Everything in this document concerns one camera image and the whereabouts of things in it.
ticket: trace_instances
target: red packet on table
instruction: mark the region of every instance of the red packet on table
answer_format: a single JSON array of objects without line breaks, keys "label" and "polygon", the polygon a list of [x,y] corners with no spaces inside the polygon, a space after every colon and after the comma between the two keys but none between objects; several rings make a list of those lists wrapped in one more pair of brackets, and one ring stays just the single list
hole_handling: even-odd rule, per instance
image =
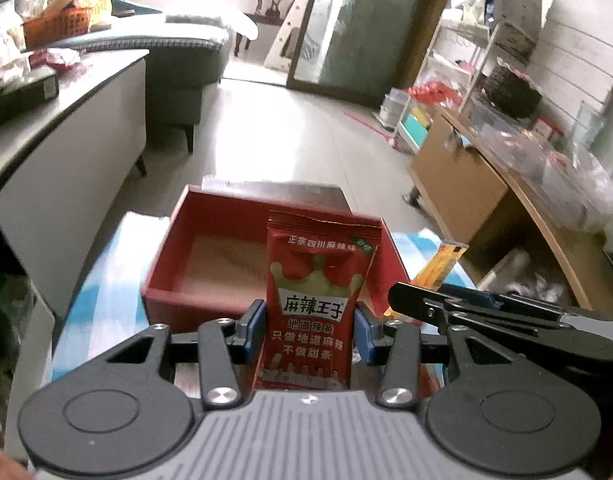
[{"label": "red packet on table", "polygon": [[349,386],[353,310],[380,237],[377,227],[270,213],[267,332],[254,387]]}]

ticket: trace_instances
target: blue and white striped cloth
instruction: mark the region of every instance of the blue and white striped cloth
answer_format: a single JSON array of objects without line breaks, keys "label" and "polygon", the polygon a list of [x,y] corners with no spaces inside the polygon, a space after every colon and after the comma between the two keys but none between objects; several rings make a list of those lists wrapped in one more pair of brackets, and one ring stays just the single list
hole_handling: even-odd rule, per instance
[{"label": "blue and white striped cloth", "polygon": [[[168,218],[131,212],[122,219],[66,318],[53,357],[53,380],[147,327],[140,286],[168,225]],[[429,229],[392,237],[409,276],[420,272],[440,246]],[[474,288],[459,265],[447,282]],[[423,326],[425,332],[434,329]]]}]

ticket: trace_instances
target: sofa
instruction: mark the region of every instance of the sofa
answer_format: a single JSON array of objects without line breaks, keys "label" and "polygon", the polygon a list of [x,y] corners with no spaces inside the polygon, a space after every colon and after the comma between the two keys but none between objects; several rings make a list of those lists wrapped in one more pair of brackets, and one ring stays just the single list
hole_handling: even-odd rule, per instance
[{"label": "sofa", "polygon": [[147,48],[146,121],[181,127],[193,152],[194,127],[202,114],[202,91],[220,81],[234,33],[195,23],[167,23],[164,14],[120,18],[107,30],[56,41],[49,47],[94,52]]}]

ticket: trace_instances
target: green corner label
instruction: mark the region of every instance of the green corner label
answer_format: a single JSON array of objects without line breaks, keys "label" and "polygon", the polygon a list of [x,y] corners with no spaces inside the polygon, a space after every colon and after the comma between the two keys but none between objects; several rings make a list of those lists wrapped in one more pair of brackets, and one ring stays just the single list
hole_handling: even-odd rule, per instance
[{"label": "green corner label", "polygon": [[371,256],[371,253],[373,252],[373,247],[369,245],[368,241],[366,241],[364,238],[354,238],[354,237],[350,237],[350,238],[354,244],[356,244],[360,249],[362,249],[366,253],[367,256]]}]

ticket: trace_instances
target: red box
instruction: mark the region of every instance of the red box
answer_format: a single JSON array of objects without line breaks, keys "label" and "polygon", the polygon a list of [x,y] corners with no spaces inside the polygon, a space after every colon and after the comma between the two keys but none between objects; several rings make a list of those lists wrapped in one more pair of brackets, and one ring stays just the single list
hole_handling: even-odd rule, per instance
[{"label": "red box", "polygon": [[218,317],[238,319],[251,301],[265,298],[267,221],[272,210],[382,229],[360,294],[360,300],[370,304],[376,315],[381,316],[389,306],[389,288],[409,280],[391,234],[379,218],[187,186],[142,286],[149,323],[165,323],[174,332],[192,332]]}]

